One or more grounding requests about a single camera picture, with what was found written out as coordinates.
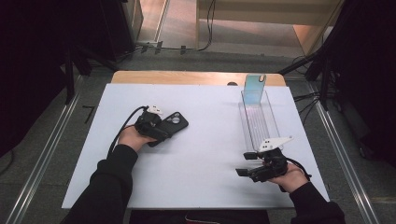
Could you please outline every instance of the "clear acrylic container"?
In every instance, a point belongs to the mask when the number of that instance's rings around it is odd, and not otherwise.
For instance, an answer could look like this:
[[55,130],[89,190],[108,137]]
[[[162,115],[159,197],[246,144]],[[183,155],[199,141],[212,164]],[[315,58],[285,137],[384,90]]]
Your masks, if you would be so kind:
[[258,151],[264,139],[279,137],[274,114],[265,90],[241,91],[239,111],[247,151]]

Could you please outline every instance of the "black sleeve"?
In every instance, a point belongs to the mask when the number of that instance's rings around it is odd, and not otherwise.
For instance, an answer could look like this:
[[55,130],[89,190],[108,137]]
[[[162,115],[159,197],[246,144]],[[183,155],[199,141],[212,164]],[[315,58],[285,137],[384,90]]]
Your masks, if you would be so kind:
[[344,212],[338,204],[326,202],[311,182],[291,193],[290,198],[297,213],[297,217],[291,220],[292,224],[345,224]]
[[132,193],[136,152],[117,145],[109,158],[99,161],[90,185],[82,192],[62,223],[122,223]]

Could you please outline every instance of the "white tabletop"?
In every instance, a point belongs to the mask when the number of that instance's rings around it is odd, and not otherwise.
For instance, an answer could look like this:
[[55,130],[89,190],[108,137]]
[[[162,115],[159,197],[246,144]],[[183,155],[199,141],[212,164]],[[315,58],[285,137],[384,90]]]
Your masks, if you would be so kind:
[[[132,171],[135,209],[269,209],[293,207],[288,193],[275,184],[253,183],[235,168],[253,168],[245,161],[246,144],[238,104],[238,86],[107,84],[90,132],[66,192],[70,208],[88,186],[129,115],[141,105],[157,105],[163,117],[180,112],[190,125],[156,147],[145,146]],[[329,200],[323,180],[288,87],[265,87],[281,137],[293,136],[283,154],[299,161],[311,181]],[[132,119],[134,123],[141,114]]]

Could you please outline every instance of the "metal rail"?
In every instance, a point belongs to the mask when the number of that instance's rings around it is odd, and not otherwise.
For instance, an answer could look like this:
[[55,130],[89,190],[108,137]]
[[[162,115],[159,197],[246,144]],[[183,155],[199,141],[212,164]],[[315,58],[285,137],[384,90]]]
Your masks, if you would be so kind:
[[83,85],[84,80],[82,76],[78,76],[78,80],[76,82],[76,94],[70,101],[69,105],[65,105],[62,111],[61,116],[59,117],[58,121],[55,124],[55,127],[52,130],[51,135],[49,136],[49,140],[47,144],[44,146],[43,151],[41,152],[40,157],[33,168],[32,173],[30,174],[29,178],[25,182],[20,196],[16,201],[10,215],[7,219],[7,224],[18,224],[21,223],[27,208],[29,207],[30,202],[33,200],[33,196],[40,184],[40,181],[47,170],[47,167],[50,163],[50,159],[55,151],[60,138],[64,132],[64,128],[66,127],[73,111],[76,106],[76,103],[79,98],[80,89]]
[[[308,87],[311,92],[318,91],[315,84],[313,84],[312,82],[308,82]],[[317,110],[326,129],[326,132],[330,137],[332,147],[334,148],[335,155],[337,156],[341,168],[343,169],[346,181],[349,184],[350,189],[352,190],[356,204],[361,210],[361,215],[364,219],[364,222],[367,224],[380,223],[378,217],[375,214],[375,210],[370,202],[370,199],[366,194],[364,186],[361,183],[358,174],[356,173],[355,168],[353,167],[353,164],[349,159],[349,156],[347,155],[347,151],[341,141],[341,138],[333,125],[330,113],[328,111],[325,111],[321,104],[317,104]]]

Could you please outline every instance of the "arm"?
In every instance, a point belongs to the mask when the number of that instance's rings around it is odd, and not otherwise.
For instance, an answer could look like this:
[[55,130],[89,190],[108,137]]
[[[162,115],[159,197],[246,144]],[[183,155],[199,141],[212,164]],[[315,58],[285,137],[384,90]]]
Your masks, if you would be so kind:
[[63,223],[122,223],[133,189],[131,172],[137,161],[137,151],[151,141],[154,139],[140,135],[134,126],[126,128],[113,153],[98,162],[90,185]]
[[337,203],[326,202],[304,173],[295,165],[288,165],[288,172],[270,180],[290,194],[297,217],[291,223],[345,223],[344,212]]

